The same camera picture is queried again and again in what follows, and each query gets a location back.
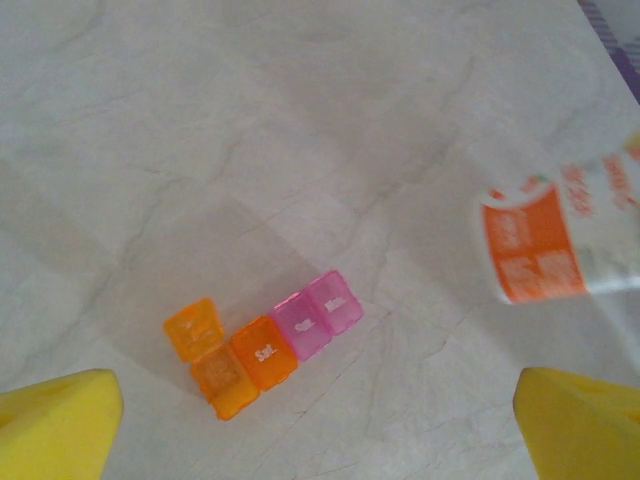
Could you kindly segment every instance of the yellow object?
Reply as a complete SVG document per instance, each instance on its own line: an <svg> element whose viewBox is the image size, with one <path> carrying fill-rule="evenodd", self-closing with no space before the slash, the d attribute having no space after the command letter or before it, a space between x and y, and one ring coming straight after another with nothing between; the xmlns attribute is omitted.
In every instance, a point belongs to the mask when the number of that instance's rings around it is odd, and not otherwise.
<svg viewBox="0 0 640 480"><path fill-rule="evenodd" d="M122 409L118 381L109 370L0 394L0 478L99 479Z"/></svg>
<svg viewBox="0 0 640 480"><path fill-rule="evenodd" d="M541 480L640 479L640 390L528 368L513 403Z"/></svg>
<svg viewBox="0 0 640 480"><path fill-rule="evenodd" d="M625 148L635 160L640 160L640 130L631 135L631 138L625 144Z"/></svg>

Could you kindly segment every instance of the white marble countertop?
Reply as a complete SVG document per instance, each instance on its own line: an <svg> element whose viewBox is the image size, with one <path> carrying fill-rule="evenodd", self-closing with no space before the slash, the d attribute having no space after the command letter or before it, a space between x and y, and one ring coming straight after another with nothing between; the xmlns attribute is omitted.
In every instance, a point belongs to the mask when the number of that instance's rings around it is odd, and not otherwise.
<svg viewBox="0 0 640 480"><path fill-rule="evenodd" d="M467 206L638 124L574 0L2 2L0 390L115 370L105 480L533 479L520 370L638 386L640 295L498 303ZM162 322L330 268L365 318L216 420Z"/></svg>

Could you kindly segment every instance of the pink pill box compartment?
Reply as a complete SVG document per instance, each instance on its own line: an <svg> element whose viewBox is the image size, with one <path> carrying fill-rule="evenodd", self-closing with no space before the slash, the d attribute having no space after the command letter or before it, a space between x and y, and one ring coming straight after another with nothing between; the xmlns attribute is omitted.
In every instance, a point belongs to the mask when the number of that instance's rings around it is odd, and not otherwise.
<svg viewBox="0 0 640 480"><path fill-rule="evenodd" d="M331 341L322 314L304 291L276 305L271 316L300 361L311 358Z"/></svg>
<svg viewBox="0 0 640 480"><path fill-rule="evenodd" d="M335 270L314 280L304 292L321 312L334 336L349 330L364 315L347 282Z"/></svg>

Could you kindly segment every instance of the white bottle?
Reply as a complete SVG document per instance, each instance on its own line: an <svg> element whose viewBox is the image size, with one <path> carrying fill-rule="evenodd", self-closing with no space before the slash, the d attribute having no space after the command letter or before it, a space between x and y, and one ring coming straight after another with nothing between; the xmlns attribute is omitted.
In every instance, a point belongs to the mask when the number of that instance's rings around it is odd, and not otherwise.
<svg viewBox="0 0 640 480"><path fill-rule="evenodd" d="M508 303L640 287L640 132L619 153L482 195L472 221Z"/></svg>

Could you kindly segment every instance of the pill organizer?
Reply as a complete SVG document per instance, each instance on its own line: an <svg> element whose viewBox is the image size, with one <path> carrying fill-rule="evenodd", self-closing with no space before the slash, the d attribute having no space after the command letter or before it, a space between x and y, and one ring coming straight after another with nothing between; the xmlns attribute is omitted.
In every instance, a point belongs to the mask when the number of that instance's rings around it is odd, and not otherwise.
<svg viewBox="0 0 640 480"><path fill-rule="evenodd" d="M363 315L346 281L334 270L253 320L228 342L210 298L171 317L164 331L180 360L191 363L191 376L218 418L229 420Z"/></svg>

